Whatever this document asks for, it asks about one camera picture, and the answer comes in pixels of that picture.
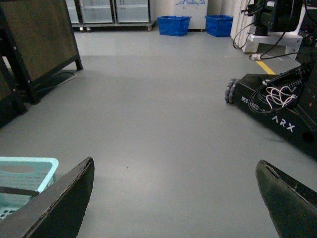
omni wheel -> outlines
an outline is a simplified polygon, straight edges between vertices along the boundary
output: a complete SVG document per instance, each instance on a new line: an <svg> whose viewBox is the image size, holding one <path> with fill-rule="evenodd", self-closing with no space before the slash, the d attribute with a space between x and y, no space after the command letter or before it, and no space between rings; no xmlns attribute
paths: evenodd
<svg viewBox="0 0 317 238"><path fill-rule="evenodd" d="M306 36L303 38L303 44L305 46L314 46L316 44L317 39L314 36Z"/></svg>
<svg viewBox="0 0 317 238"><path fill-rule="evenodd" d="M238 80L236 78L231 79L230 82L228 83L225 96L224 96L224 99L227 103L230 103L230 104L234 103L234 94L235 94L237 83L238 83Z"/></svg>

plastic basket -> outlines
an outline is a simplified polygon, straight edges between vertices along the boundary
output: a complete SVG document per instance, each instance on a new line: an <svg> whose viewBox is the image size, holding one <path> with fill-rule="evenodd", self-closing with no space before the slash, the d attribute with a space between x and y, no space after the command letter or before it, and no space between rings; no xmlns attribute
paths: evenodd
<svg viewBox="0 0 317 238"><path fill-rule="evenodd" d="M158 29L161 35L183 36L188 33L190 16L160 16Z"/></svg>
<svg viewBox="0 0 317 238"><path fill-rule="evenodd" d="M0 186L43 192L55 182L54 158L0 157ZM0 220L24 206L31 196L0 193Z"/></svg>
<svg viewBox="0 0 317 238"><path fill-rule="evenodd" d="M206 16L206 31L216 37L230 36L233 17L227 15Z"/></svg>

wooden panel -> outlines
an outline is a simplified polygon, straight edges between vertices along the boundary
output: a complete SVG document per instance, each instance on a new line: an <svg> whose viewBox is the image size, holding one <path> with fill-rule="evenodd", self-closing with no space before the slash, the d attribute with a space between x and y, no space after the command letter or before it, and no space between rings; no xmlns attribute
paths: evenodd
<svg viewBox="0 0 317 238"><path fill-rule="evenodd" d="M9 96L10 94L11 94L11 91L8 87L8 84L6 83L4 75L0 71L0 101L6 96Z"/></svg>
<svg viewBox="0 0 317 238"><path fill-rule="evenodd" d="M77 55L64 0L0 3L31 80Z"/></svg>

glass door refrigerator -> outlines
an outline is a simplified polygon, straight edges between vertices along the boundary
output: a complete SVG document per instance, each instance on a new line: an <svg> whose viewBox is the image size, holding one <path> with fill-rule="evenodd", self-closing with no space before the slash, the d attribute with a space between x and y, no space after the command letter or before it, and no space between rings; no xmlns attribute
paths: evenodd
<svg viewBox="0 0 317 238"><path fill-rule="evenodd" d="M66 0L73 27L147 26L155 22L152 0Z"/></svg>
<svg viewBox="0 0 317 238"><path fill-rule="evenodd" d="M80 0L83 24L113 23L110 0Z"/></svg>
<svg viewBox="0 0 317 238"><path fill-rule="evenodd" d="M149 22L148 0L116 0L118 23Z"/></svg>
<svg viewBox="0 0 317 238"><path fill-rule="evenodd" d="M73 26L79 25L76 5L74 0L66 0L67 9L70 17L70 22Z"/></svg>

yellow floor line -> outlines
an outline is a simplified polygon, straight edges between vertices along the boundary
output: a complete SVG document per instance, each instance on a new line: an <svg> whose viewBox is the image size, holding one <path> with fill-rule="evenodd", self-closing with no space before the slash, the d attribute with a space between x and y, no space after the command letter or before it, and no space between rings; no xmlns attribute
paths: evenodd
<svg viewBox="0 0 317 238"><path fill-rule="evenodd" d="M265 72L267 72L268 74L276 74L274 73L274 71L272 69L270 69L263 61L256 61L258 63L259 66L262 67L262 69L264 69Z"/></svg>

